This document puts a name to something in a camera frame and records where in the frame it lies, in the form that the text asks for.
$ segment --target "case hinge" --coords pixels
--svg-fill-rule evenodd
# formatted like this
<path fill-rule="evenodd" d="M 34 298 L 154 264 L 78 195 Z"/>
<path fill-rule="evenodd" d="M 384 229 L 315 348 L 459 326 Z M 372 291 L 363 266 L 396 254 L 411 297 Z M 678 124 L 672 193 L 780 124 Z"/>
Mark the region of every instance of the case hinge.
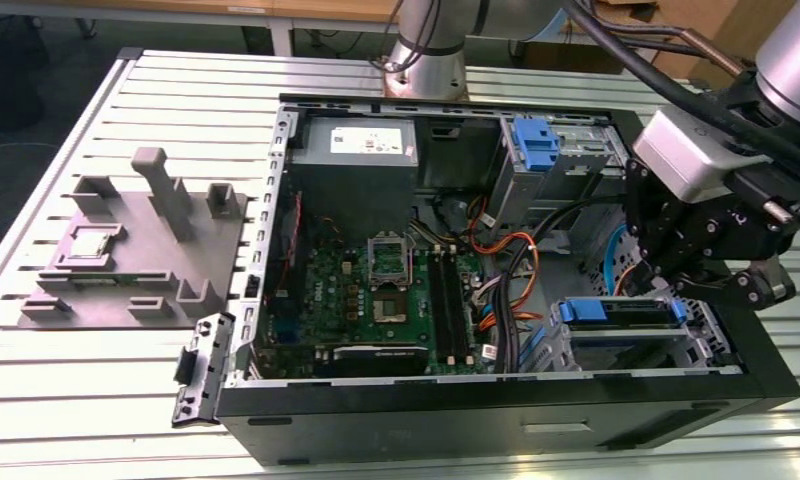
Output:
<path fill-rule="evenodd" d="M 172 427 L 219 425 L 216 401 L 225 377 L 225 360 L 235 317 L 229 313 L 211 315 L 196 323 L 189 347 L 177 360 L 174 380 L 177 392 Z"/>

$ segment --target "blue latch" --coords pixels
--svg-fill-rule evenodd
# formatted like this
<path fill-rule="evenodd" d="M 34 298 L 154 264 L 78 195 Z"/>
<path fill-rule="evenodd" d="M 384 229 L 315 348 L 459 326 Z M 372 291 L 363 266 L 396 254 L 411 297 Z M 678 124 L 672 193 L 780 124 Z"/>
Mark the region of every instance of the blue latch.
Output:
<path fill-rule="evenodd" d="M 672 301 L 672 314 L 676 316 L 679 325 L 682 325 L 688 319 L 688 308 L 679 300 Z"/>
<path fill-rule="evenodd" d="M 568 300 L 569 307 L 579 322 L 607 322 L 608 314 L 604 311 L 601 300 L 575 299 Z"/>
<path fill-rule="evenodd" d="M 560 316 L 563 317 L 563 323 L 569 323 L 572 320 L 575 320 L 575 314 L 572 313 L 572 308 L 569 307 L 569 304 L 563 302 L 560 304 Z"/>
<path fill-rule="evenodd" d="M 560 145 L 548 122 L 537 118 L 516 118 L 512 123 L 512 139 L 524 154 L 525 168 L 532 172 L 551 170 L 560 155 Z"/>

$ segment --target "metal bracket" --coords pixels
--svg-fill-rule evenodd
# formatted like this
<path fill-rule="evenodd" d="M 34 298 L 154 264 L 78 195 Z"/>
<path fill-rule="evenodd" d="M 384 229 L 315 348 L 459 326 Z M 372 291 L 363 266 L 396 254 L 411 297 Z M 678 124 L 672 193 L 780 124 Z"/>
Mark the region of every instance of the metal bracket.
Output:
<path fill-rule="evenodd" d="M 192 342 L 181 351 L 174 380 L 177 392 L 172 427 L 219 425 L 216 401 L 224 383 L 228 345 L 235 330 L 235 317 L 220 313 L 196 323 Z"/>
<path fill-rule="evenodd" d="M 763 310 L 795 297 L 795 284 L 776 256 L 754 261 L 750 268 L 723 279 L 696 281 L 680 276 L 674 281 L 679 294 L 710 303 Z"/>

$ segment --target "blue cable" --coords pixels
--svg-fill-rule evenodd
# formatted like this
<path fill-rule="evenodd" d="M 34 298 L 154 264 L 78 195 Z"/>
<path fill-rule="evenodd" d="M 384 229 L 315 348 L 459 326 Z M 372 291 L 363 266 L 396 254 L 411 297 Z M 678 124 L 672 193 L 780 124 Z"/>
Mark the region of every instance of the blue cable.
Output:
<path fill-rule="evenodd" d="M 616 282 L 614 281 L 614 255 L 616 254 L 616 244 L 626 233 L 626 225 L 620 225 L 608 240 L 608 248 L 604 251 L 604 263 L 601 264 L 601 275 L 604 276 L 604 287 L 608 290 L 608 295 L 614 295 Z"/>

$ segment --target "wooden desk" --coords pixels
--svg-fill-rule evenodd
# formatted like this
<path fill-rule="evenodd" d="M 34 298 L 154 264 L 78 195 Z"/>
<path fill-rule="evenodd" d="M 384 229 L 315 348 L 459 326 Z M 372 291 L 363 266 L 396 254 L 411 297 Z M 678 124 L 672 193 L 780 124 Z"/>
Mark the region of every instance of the wooden desk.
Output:
<path fill-rule="evenodd" d="M 12 2 L 9 0 L 2 3 L 181 13 L 272 15 L 275 0 L 26 0 L 25 2 Z"/>
<path fill-rule="evenodd" d="M 385 24 L 397 0 L 275 0 L 273 15 Z"/>
<path fill-rule="evenodd" d="M 265 27 L 276 55 L 291 57 L 295 28 L 381 32 L 393 5 L 395 0 L 0 0 L 0 14 Z"/>

